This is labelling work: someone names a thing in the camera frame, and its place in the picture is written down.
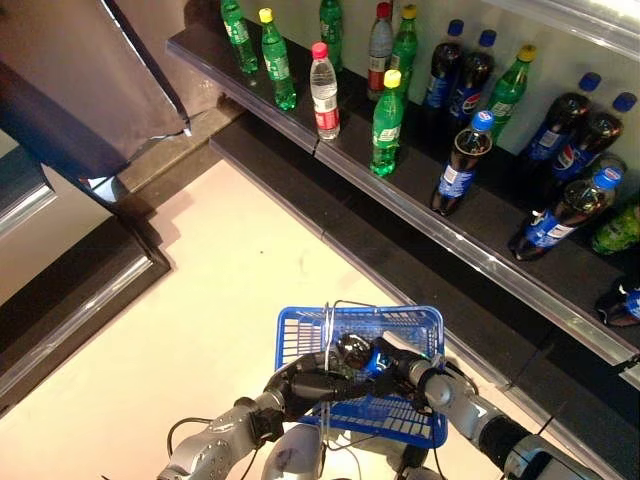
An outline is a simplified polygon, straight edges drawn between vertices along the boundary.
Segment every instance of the black cable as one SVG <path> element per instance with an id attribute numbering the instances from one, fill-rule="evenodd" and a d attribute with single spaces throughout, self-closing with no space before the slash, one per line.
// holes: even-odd
<path id="1" fill-rule="evenodd" d="M 174 423 L 173 427 L 169 429 L 169 433 L 167 434 L 167 453 L 169 454 L 169 457 L 173 455 L 173 432 L 175 432 L 176 428 L 185 423 L 211 423 L 212 421 L 213 420 L 210 418 L 187 417 Z"/>

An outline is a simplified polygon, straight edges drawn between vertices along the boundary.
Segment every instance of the red bottle cap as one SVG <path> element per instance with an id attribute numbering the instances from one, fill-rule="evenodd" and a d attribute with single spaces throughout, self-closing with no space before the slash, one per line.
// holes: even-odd
<path id="1" fill-rule="evenodd" d="M 323 58 L 327 58 L 329 55 L 329 47 L 327 47 L 326 43 L 316 42 L 311 47 L 311 55 L 314 60 L 321 60 Z"/>
<path id="2" fill-rule="evenodd" d="M 378 18 L 387 18 L 391 15 L 391 4 L 388 2 L 380 2 L 376 9 Z"/>

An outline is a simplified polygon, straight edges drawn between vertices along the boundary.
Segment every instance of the blue shopping basket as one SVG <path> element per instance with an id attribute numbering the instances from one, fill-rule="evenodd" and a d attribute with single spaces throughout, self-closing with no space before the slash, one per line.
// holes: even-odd
<path id="1" fill-rule="evenodd" d="M 349 307 L 334 308 L 332 344 L 343 333 L 356 333 L 373 340 L 390 331 L 433 358 L 444 355 L 442 315 L 433 307 Z M 287 307 L 278 317 L 276 369 L 294 361 L 300 355 L 323 351 L 326 329 L 329 328 L 327 308 Z M 366 373 L 358 373 L 363 380 Z M 318 408 L 300 419 L 303 423 L 319 424 Z M 416 412 L 411 404 L 397 395 L 385 398 L 367 396 L 331 406 L 330 425 L 377 435 L 421 448 L 438 448 L 447 439 L 447 421 L 443 415 L 429 417 Z"/>

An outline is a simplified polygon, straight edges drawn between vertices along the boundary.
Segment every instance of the store shelf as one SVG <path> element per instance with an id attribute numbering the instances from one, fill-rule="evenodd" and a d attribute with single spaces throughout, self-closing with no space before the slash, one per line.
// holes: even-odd
<path id="1" fill-rule="evenodd" d="M 258 27 L 250 24 L 259 52 Z M 501 189 L 512 157 L 498 149 L 483 160 L 476 184 L 450 219 L 426 207 L 440 176 L 446 151 L 421 145 L 419 109 L 411 107 L 403 126 L 405 147 L 394 174 L 381 180 L 368 170 L 371 155 L 372 105 L 366 100 L 365 81 L 344 71 L 339 77 L 341 134 L 337 141 L 318 142 L 308 86 L 310 54 L 288 42 L 298 106 L 282 112 L 272 101 L 270 81 L 261 68 L 247 77 L 241 73 L 224 30 L 193 25 L 172 37 L 168 50 L 218 82 L 225 92 L 259 118 L 312 153 L 349 182 L 376 199 L 422 233 L 483 273 L 502 288 L 543 314 L 610 364 L 638 353 L 640 331 L 614 331 L 595 317 L 593 304 L 624 272 L 578 243 L 567 240 L 543 259 L 515 262 L 506 244 L 525 217 L 509 192 Z"/>

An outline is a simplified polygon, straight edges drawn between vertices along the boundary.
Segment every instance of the tiled floor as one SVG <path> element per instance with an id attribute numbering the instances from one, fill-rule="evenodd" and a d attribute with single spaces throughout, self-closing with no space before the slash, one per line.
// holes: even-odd
<path id="1" fill-rule="evenodd" d="M 155 478 L 177 419 L 217 416 L 261 392 L 283 307 L 393 303 L 224 161 L 165 203 L 152 223 L 174 271 L 0 420 L 3 480 Z M 483 395 L 538 428 L 461 366 Z M 175 440 L 198 429 L 185 426 Z M 363 479 L 393 478 L 383 456 L 353 452 Z M 259 452 L 248 479 L 260 478 L 268 453 L 268 446 Z M 453 429 L 438 454 L 450 480 L 500 477 Z M 229 478 L 238 479 L 247 462 Z M 323 478 L 337 477 L 358 478 L 346 450 L 328 456 Z"/>

